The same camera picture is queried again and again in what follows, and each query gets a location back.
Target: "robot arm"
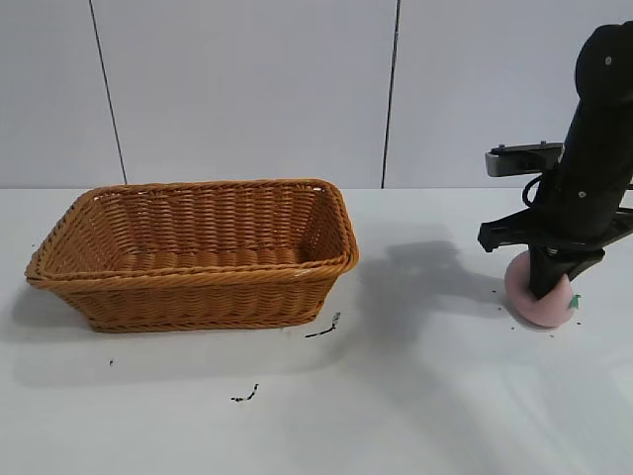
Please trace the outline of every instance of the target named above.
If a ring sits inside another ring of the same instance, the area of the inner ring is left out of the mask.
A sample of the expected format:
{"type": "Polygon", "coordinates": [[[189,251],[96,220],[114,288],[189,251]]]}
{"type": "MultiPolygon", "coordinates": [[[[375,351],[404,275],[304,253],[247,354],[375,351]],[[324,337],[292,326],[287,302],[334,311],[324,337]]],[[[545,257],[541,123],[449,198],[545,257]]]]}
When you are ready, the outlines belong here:
{"type": "Polygon", "coordinates": [[[633,178],[633,22],[595,30],[576,64],[576,88],[580,102],[565,143],[500,145],[486,156],[490,176],[541,173],[523,191],[526,210],[483,223],[479,234],[487,252],[528,244],[537,300],[633,234],[633,211],[620,208],[633,178]]]}

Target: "pink sponge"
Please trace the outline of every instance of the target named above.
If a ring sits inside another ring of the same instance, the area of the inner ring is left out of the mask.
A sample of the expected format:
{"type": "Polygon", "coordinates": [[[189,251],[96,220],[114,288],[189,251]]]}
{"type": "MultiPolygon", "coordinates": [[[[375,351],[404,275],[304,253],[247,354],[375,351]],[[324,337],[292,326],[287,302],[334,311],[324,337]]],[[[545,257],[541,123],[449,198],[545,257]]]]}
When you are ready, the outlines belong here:
{"type": "Polygon", "coordinates": [[[537,300],[529,290],[530,254],[520,253],[505,271],[505,292],[519,314],[539,327],[559,327],[574,315],[572,284],[564,275],[554,289],[537,300]]]}

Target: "brown wicker basket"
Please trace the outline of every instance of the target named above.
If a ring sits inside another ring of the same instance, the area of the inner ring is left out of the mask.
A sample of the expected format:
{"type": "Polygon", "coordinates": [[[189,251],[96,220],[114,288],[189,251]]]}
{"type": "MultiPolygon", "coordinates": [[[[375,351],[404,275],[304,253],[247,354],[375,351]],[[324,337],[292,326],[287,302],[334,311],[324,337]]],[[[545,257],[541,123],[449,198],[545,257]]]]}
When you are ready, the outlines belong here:
{"type": "Polygon", "coordinates": [[[125,185],[77,199],[27,267],[97,332],[304,324],[358,261],[319,180],[125,185]]]}

